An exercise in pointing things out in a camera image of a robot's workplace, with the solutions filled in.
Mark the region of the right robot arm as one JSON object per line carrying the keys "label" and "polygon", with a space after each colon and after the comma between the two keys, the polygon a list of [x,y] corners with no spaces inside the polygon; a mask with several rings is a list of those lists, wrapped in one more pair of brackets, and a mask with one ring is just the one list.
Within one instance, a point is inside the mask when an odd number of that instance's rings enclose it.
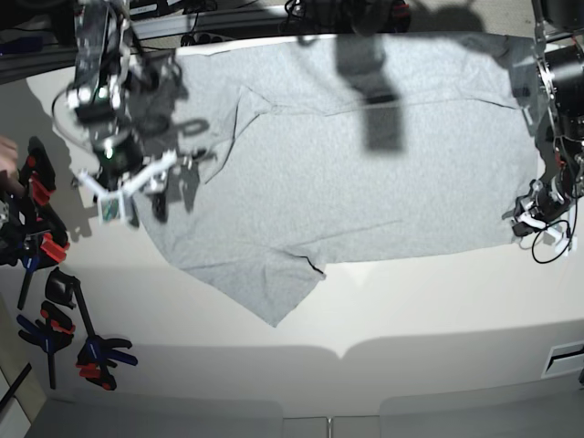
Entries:
{"label": "right robot arm", "polygon": [[169,174],[179,155],[147,154],[144,142],[165,133],[171,121],[157,113],[134,117],[130,105],[158,91],[165,78],[178,78],[179,71],[175,64],[160,68],[147,56],[129,2],[78,1],[74,12],[74,78],[60,94],[87,133],[82,145],[99,168],[78,171],[72,183],[92,193],[102,224],[137,222],[135,193],[144,193],[154,218],[165,222]]}

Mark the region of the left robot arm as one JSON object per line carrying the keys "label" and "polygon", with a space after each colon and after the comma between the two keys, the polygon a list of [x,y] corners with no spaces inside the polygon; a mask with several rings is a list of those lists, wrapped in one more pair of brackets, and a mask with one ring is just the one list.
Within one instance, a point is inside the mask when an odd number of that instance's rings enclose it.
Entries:
{"label": "left robot arm", "polygon": [[516,199],[512,231],[551,226],[583,197],[583,3],[534,1],[537,76],[543,87],[559,170]]}

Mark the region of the person hand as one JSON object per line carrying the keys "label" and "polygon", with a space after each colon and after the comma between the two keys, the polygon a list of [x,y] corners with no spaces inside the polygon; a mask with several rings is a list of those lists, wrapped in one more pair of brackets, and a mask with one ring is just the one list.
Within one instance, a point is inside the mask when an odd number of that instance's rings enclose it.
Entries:
{"label": "person hand", "polygon": [[18,150],[15,142],[2,136],[1,154],[1,189],[17,197],[25,194],[24,186],[18,180]]}

